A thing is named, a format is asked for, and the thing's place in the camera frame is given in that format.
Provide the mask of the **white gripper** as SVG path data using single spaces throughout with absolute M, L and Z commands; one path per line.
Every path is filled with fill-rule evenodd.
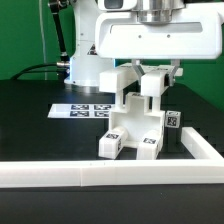
M 99 56 L 132 59 L 138 82 L 139 59 L 172 59 L 165 85 L 172 87 L 181 59 L 215 59 L 222 53 L 224 2 L 185 0 L 98 0 L 95 46 Z

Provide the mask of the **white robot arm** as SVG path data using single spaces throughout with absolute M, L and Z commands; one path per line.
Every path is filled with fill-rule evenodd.
M 70 0 L 76 49 L 68 84 L 99 86 L 114 59 L 215 59 L 222 52 L 224 2 Z

